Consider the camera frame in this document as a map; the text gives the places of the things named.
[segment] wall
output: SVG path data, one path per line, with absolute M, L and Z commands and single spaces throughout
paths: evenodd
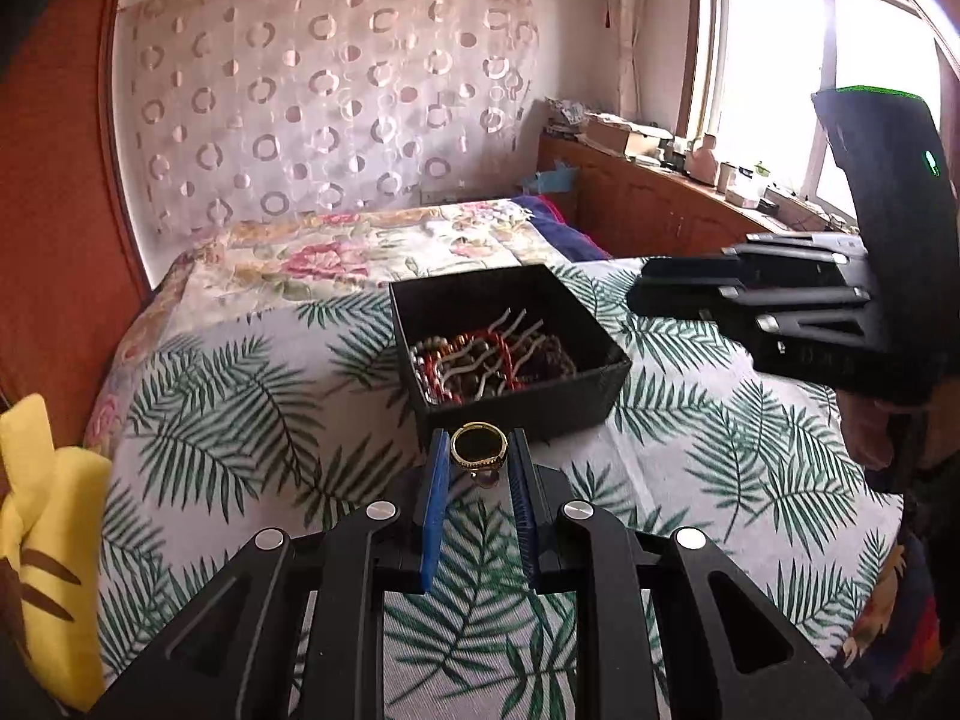
M 671 131 L 677 128 L 690 0 L 646 0 L 637 64 L 640 68 L 640 114 Z
M 142 0 L 121 0 L 134 4 Z M 564 97 L 585 103 L 608 104 L 608 73 L 613 66 L 613 44 L 603 29 L 606 17 L 605 0 L 533 0 L 539 27 L 539 52 L 536 71 L 527 101 L 527 112 L 521 128 L 517 154 L 512 159 L 511 177 L 519 180 L 533 172 L 536 145 L 546 116 L 544 106 L 536 100 Z M 126 79 L 114 79 L 117 118 L 135 115 L 125 108 L 126 98 L 120 94 L 128 87 Z M 122 175 L 136 175 L 130 155 L 119 153 Z M 137 182 L 125 182 L 128 193 L 137 191 Z M 151 215 L 142 197 L 131 197 L 131 221 L 144 264 L 152 284 L 165 274 L 181 247 L 163 242 L 152 226 Z

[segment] wooden wardrobe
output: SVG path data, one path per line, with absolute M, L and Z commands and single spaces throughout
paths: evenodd
M 112 154 L 117 0 L 50 0 L 0 76 L 0 392 L 79 443 L 149 295 Z

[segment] gold ring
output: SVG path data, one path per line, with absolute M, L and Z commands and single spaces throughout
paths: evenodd
M 464 433 L 469 433 L 473 430 L 486 430 L 489 433 L 493 433 L 493 435 L 500 440 L 500 451 L 497 452 L 496 455 L 491 455 L 481 460 L 464 460 L 457 451 L 457 439 L 464 435 Z M 489 422 L 468 422 L 454 433 L 453 438 L 450 439 L 450 454 L 453 455 L 453 460 L 458 466 L 461 466 L 462 469 L 469 471 L 498 469 L 507 455 L 507 437 L 503 435 L 503 431 L 500 428 L 496 425 L 491 425 Z

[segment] bed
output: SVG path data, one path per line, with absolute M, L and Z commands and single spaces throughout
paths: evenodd
M 388 282 L 533 263 L 632 357 L 607 422 L 534 445 L 535 461 L 632 527 L 703 529 L 832 656 L 902 508 L 848 459 L 832 393 L 756 374 L 710 324 L 634 317 L 624 296 L 642 261 L 608 260 L 517 199 L 240 224 L 176 261 L 117 349 L 85 437 L 113 464 L 107 680 L 261 528 L 329 529 L 422 461 Z M 573 717 L 574 669 L 572 600 L 527 592 L 509 493 L 456 479 L 434 590 L 385 603 L 386 715 Z

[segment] yellow pillow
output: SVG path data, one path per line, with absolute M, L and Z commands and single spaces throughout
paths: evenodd
M 0 506 L 0 560 L 19 574 L 27 664 L 56 698 L 86 712 L 104 691 L 97 562 L 109 461 L 54 450 L 39 395 L 0 415 L 0 460 L 11 488 Z

